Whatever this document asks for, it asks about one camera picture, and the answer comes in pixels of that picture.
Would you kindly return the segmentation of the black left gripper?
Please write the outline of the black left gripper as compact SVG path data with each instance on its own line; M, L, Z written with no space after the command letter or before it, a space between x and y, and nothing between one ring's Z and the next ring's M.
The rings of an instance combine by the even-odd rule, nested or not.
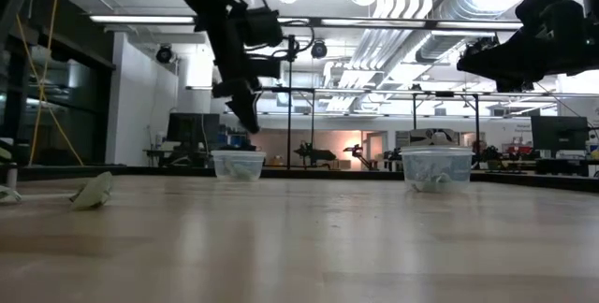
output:
M247 94L243 98L232 98L226 105L237 116L240 124L251 134L260 130L256 104L260 94L252 94L261 87L261 77L278 78L281 61L275 57L252 54L244 44L242 24L245 7L203 14L195 17L195 30L205 32L210 41L221 82L214 85L212 95L216 98Z

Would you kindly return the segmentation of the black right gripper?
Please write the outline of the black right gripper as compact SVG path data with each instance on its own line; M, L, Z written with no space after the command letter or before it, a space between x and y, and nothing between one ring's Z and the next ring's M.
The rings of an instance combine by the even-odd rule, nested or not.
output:
M482 52L495 48L497 54ZM585 26L543 26L533 35L516 32L504 43L497 36L466 45L459 71L496 81L500 93L530 90L547 75L574 76L599 68L599 34Z

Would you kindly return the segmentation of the black vertical pole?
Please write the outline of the black vertical pole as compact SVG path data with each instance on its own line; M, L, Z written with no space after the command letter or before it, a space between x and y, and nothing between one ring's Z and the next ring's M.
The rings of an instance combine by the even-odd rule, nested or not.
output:
M296 59L296 37L290 35L288 37L287 56L288 62L288 106L287 106L287 134L286 134L286 169L291 168L291 125L292 125L292 78L293 78L293 63Z

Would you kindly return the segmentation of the clear plastic bin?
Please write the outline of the clear plastic bin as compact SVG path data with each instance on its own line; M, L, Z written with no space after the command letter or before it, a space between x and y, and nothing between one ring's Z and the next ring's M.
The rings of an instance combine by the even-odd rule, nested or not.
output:
M219 180L254 181L261 175L266 153L262 151L212 151Z
M466 147L421 146L406 147L401 151L404 181L425 180L428 176L448 174L454 186L444 193L464 191L470 185L473 153Z

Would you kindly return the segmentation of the black computer monitor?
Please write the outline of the black computer monitor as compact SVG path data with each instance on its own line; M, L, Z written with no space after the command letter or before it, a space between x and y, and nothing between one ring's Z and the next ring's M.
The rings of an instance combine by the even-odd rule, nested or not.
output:
M216 143L220 129L220 115L210 113L170 113L168 141L185 144Z
M589 135L585 117L532 116L535 150L582 151Z

